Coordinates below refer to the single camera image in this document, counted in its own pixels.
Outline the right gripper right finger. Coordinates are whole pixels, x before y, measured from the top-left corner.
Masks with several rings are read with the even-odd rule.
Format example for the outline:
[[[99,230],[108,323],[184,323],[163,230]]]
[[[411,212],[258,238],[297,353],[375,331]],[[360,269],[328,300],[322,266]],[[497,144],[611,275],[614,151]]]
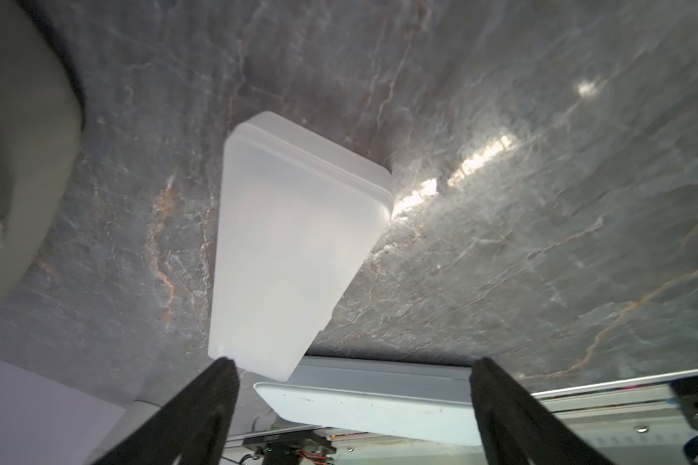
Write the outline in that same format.
[[[608,464],[494,360],[471,367],[471,401],[490,464]]]

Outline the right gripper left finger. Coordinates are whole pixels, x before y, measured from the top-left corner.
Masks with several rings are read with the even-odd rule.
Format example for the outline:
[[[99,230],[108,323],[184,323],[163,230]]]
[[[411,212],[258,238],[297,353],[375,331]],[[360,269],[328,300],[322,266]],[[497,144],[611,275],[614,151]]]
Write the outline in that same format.
[[[215,360],[98,464],[217,464],[240,390],[236,364]]]

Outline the translucent pencil case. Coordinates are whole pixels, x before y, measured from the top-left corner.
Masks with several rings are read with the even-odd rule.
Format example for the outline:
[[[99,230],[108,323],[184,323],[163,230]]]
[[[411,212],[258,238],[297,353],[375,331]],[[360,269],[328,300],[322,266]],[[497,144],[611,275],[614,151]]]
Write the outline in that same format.
[[[284,382],[388,226],[384,167],[273,112],[223,153],[211,358]]]

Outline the large pale blue case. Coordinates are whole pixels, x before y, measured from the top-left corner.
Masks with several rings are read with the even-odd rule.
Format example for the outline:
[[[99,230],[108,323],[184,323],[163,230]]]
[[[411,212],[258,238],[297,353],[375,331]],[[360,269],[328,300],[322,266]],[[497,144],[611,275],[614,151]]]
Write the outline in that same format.
[[[482,444],[471,370],[349,358],[304,358],[286,382],[260,380],[283,420],[463,447]]]

